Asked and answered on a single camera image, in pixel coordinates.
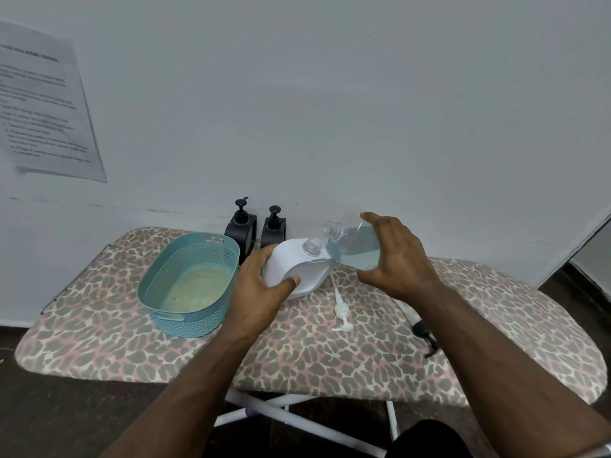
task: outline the paper sign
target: paper sign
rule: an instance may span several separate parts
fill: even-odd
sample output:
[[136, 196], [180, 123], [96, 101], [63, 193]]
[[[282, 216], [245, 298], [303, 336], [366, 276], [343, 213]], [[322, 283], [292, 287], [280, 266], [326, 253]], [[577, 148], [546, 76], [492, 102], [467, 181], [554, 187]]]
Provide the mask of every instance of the paper sign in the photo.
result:
[[106, 182], [70, 40], [0, 21], [0, 149], [15, 165]]

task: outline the clear plastic bottle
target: clear plastic bottle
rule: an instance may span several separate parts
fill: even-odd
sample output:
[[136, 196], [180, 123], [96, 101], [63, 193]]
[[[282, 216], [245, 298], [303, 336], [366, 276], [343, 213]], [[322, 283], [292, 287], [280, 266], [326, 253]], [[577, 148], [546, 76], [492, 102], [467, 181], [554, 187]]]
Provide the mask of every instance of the clear plastic bottle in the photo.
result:
[[358, 214], [342, 217], [340, 222], [325, 222], [323, 234], [329, 255], [350, 267], [371, 270], [378, 265], [380, 245], [370, 223]]

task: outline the white pump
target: white pump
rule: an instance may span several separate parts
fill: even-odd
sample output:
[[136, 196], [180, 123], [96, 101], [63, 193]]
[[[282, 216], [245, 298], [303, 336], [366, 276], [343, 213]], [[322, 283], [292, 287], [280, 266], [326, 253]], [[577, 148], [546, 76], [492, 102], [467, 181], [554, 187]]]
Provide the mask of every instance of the white pump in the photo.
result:
[[344, 324], [339, 328], [332, 328], [331, 331], [342, 331], [344, 333], [349, 333], [354, 329], [354, 325], [352, 323], [348, 323], [348, 317], [350, 316], [350, 309], [348, 308], [347, 303], [343, 301], [341, 298], [340, 291], [337, 289], [337, 284], [335, 284], [335, 278], [333, 277], [333, 272], [331, 274], [331, 282], [333, 283], [333, 291], [335, 291], [335, 316], [342, 319]]

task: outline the ironing board leg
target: ironing board leg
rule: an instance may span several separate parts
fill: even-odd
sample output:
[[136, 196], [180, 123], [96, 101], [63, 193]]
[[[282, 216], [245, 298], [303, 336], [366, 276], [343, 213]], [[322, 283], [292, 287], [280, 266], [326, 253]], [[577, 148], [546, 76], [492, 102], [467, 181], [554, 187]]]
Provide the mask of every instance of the ironing board leg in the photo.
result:
[[269, 418], [289, 424], [290, 426], [301, 429], [302, 431], [310, 432], [318, 437], [340, 443], [346, 447], [354, 448], [355, 450], [367, 453], [368, 455], [379, 458], [383, 458], [384, 455], [386, 455], [386, 450], [380, 447], [376, 447], [367, 442], [363, 442], [362, 440], [355, 439], [354, 437], [350, 437], [349, 435], [335, 431], [330, 427], [326, 427], [322, 424], [302, 418], [301, 416], [297, 416], [294, 413], [286, 412], [282, 408], [274, 407], [263, 400], [256, 399], [255, 397], [240, 392], [233, 387], [229, 388], [229, 391], [225, 396], [225, 400], [244, 408], [251, 408], [258, 411], [262, 415], [268, 416]]
[[[280, 397], [275, 397], [273, 399], [267, 400], [267, 403], [273, 405], [274, 407], [284, 407], [286, 411], [288, 411], [289, 405], [298, 404], [301, 402], [305, 402], [306, 400], [312, 400], [316, 397], [313, 395], [298, 395], [298, 394], [286, 394], [281, 395]], [[247, 418], [246, 408], [241, 408], [240, 410], [235, 410], [234, 412], [225, 413], [224, 415], [217, 416], [216, 423], [214, 423], [214, 427], [222, 426], [223, 424], [233, 423], [234, 421], [243, 420]]]
[[392, 441], [399, 437], [399, 425], [397, 424], [397, 416], [395, 415], [395, 406], [391, 400], [386, 400], [386, 410], [388, 411], [388, 421], [390, 423], [390, 436]]

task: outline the right hand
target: right hand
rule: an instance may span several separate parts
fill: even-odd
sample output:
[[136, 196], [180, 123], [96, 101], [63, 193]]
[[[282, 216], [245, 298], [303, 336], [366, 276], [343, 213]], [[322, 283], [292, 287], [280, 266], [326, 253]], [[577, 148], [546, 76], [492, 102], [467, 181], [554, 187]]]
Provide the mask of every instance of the right hand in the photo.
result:
[[359, 281], [378, 288], [393, 299], [409, 301], [443, 286], [424, 247], [415, 235], [395, 217], [363, 212], [380, 243], [378, 266], [357, 270]]

